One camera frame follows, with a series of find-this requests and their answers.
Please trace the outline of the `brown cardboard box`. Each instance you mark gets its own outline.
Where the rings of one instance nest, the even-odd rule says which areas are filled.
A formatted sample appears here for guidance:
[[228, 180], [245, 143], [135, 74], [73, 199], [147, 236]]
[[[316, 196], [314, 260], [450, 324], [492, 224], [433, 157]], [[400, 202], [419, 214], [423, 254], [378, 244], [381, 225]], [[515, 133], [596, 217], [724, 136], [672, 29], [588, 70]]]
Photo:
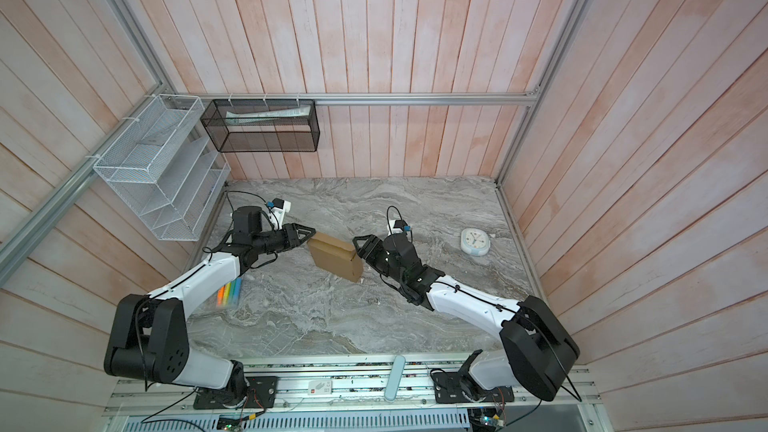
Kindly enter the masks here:
[[308, 247], [317, 267], [352, 283], [360, 281], [363, 263], [351, 242], [316, 232]]

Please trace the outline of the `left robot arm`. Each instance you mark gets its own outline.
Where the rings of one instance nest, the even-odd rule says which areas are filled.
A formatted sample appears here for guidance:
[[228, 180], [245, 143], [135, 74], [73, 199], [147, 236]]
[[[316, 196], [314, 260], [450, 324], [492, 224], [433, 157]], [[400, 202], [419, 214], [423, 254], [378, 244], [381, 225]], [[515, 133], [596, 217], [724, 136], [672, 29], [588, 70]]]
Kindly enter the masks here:
[[148, 383], [210, 390], [246, 386], [236, 363], [192, 348], [187, 319], [222, 287], [256, 267], [263, 255], [303, 246], [316, 230], [296, 223], [270, 224], [259, 206], [236, 209], [223, 239], [196, 266], [145, 295], [129, 294], [116, 308], [104, 357], [107, 374]]

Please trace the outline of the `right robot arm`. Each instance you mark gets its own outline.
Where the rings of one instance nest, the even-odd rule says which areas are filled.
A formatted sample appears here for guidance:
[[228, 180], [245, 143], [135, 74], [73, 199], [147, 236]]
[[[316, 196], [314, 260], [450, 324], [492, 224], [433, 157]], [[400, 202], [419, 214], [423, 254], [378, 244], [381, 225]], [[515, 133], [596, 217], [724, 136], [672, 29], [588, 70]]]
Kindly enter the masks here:
[[423, 263], [406, 233], [384, 239], [356, 236], [353, 245], [407, 302], [459, 318], [499, 340], [499, 350], [475, 351], [459, 371], [448, 375], [466, 398], [475, 401], [498, 388], [519, 386], [551, 402], [571, 383], [569, 373], [580, 349], [542, 299], [504, 299], [462, 284]]

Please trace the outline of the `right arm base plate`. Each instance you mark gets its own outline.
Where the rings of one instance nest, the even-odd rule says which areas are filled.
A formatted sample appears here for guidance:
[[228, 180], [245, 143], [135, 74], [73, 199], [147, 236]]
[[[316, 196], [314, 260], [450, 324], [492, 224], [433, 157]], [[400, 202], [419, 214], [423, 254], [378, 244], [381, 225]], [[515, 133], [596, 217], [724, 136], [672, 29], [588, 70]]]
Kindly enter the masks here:
[[441, 368], [429, 370], [435, 400], [438, 404], [498, 402], [504, 405], [515, 400], [514, 392], [510, 387], [483, 389], [470, 376], [470, 366], [481, 353], [482, 350], [474, 351], [458, 371], [447, 372]]

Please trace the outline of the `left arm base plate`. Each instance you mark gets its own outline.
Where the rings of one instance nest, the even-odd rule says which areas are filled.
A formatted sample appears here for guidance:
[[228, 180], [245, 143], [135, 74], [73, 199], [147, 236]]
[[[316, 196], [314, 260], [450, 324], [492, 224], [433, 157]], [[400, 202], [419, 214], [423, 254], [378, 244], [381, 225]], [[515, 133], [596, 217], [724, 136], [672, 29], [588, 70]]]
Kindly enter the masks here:
[[241, 362], [233, 362], [233, 370], [223, 389], [200, 389], [193, 403], [194, 410], [257, 408], [274, 406], [279, 378], [268, 375], [247, 375]]

